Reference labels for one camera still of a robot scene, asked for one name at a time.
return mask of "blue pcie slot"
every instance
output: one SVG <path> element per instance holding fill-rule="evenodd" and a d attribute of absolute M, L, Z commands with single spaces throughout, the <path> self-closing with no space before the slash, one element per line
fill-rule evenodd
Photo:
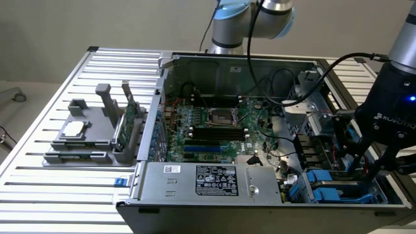
<path fill-rule="evenodd" d="M 220 153 L 221 147 L 206 147 L 206 146 L 185 146 L 182 148 L 185 152 L 209 152 L 209 153 Z"/>

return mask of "power supply label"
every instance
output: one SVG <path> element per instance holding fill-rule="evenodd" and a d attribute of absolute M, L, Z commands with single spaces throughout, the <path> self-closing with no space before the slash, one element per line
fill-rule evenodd
<path fill-rule="evenodd" d="M 200 196 L 238 196 L 234 167 L 196 166 L 194 192 Z"/>

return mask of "metal table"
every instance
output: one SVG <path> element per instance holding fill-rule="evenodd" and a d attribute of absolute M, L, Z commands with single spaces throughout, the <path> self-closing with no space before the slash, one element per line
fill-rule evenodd
<path fill-rule="evenodd" d="M 160 77 L 160 53 L 110 48 L 86 51 L 0 165 L 0 233 L 130 233 L 112 204 L 112 195 L 114 178 L 128 176 L 133 167 L 45 168 L 41 161 L 69 114 L 69 101 L 82 98 L 88 106 L 102 106 L 94 94 L 98 83 L 110 84 L 112 98 L 125 106 L 121 80 L 129 80 L 134 100 L 149 108 Z M 336 66 L 334 72 L 361 104 L 376 76 L 369 66 L 349 59 Z M 401 152 L 402 155 L 409 153 L 416 153 L 416 147 Z M 126 195 L 128 189 L 120 189 L 118 193 Z M 416 223 L 404 228 L 416 229 Z"/>

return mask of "robotiq logo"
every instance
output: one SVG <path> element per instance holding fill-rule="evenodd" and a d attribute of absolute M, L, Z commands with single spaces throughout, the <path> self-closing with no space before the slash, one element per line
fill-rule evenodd
<path fill-rule="evenodd" d="M 393 122 L 393 123 L 396 123 L 398 125 L 402 125 L 402 126 L 409 127 L 409 128 L 416 130 L 416 124 L 409 124 L 409 123 L 406 123 L 405 121 L 402 121 L 400 119 L 394 119 L 394 118 L 390 118 L 388 116 L 384 116 L 381 113 L 377 113 L 377 115 L 374 116 L 373 119 L 382 119 L 382 120 L 385 120 L 388 122 Z"/>

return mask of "floor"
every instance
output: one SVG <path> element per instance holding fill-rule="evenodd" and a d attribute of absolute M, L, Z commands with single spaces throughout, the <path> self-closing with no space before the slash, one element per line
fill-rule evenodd
<path fill-rule="evenodd" d="M 14 102 L 10 99 L 0 100 L 0 126 L 6 129 L 12 137 L 18 141 L 57 91 L 60 84 L 0 81 L 0 91 L 16 86 L 21 88 L 26 100 L 25 102 Z M 0 163 L 6 155 L 8 152 L 0 148 Z"/>

